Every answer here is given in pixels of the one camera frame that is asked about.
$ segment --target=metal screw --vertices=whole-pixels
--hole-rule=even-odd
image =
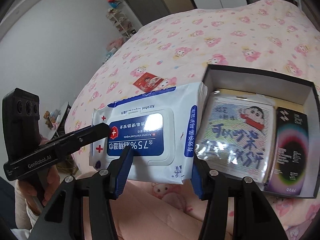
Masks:
[[[244,182],[245,183],[251,183],[252,179],[250,177],[244,177]]]
[[[216,170],[210,170],[210,171],[209,171],[209,174],[210,174],[211,176],[217,176],[217,175],[219,174],[219,172],[216,171]]]
[[[68,176],[64,180],[65,180],[65,182],[71,182],[71,181],[73,181],[73,177],[72,176]]]
[[[99,171],[99,174],[100,174],[101,176],[107,175],[108,173],[109,173],[109,171],[106,170],[106,169],[103,169],[103,170]]]

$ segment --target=blue gripper pad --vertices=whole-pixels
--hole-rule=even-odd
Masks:
[[[124,156],[124,160],[122,160],[120,171],[118,173],[118,176],[116,177],[115,195],[117,198],[119,197],[119,195],[122,194],[124,190],[124,186],[128,179],[129,171],[132,165],[133,155],[134,155],[134,150],[130,148],[126,156]]]
[[[195,165],[192,166],[191,183],[195,194],[199,197],[199,199],[202,199],[204,197],[202,178],[199,174],[198,168]]]

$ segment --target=camera lens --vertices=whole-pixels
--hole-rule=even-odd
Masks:
[[[27,101],[26,103],[26,112],[27,112],[27,115],[31,115],[31,112],[32,112],[32,104],[31,102]]]
[[[18,111],[19,114],[22,113],[22,102],[21,102],[21,100],[19,100],[18,103],[17,103],[17,111]]]
[[[39,112],[39,107],[38,107],[37,104],[35,104],[34,111],[35,111],[35,114],[38,114],[38,112]]]

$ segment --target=red shield logo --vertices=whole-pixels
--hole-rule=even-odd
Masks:
[[[118,137],[118,128],[114,126],[114,127],[111,128],[110,138],[111,139],[115,139],[117,137]]]

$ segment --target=pink cartoon bedding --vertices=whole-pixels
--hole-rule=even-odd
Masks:
[[[94,108],[101,109],[115,100],[144,93],[143,80],[148,77],[161,78],[155,82],[154,89],[201,81],[207,63],[293,75],[313,81],[319,92],[319,49],[320,33],[296,6],[282,0],[170,15],[142,27],[94,74],[74,102],[65,130],[71,132],[90,125]],[[88,164],[89,147],[74,153],[73,158],[82,173],[94,171]],[[161,216],[177,218],[180,214],[180,220],[197,225],[190,228],[200,231],[198,225],[201,225],[206,203],[193,195],[188,183],[173,186],[132,181],[127,192],[130,190],[135,194],[139,194],[139,190],[149,193],[146,212],[152,213],[152,199],[155,206],[161,200],[167,204]],[[300,238],[320,208],[320,196],[317,199],[268,197],[268,200],[290,240]],[[114,216],[119,217],[116,223],[124,230],[128,221],[123,216]],[[161,223],[164,228],[174,228],[170,219],[162,219]],[[232,224],[230,200],[229,234]],[[128,234],[124,239],[135,239],[128,228],[125,230]],[[190,239],[188,235],[197,233],[182,234],[181,239]]]

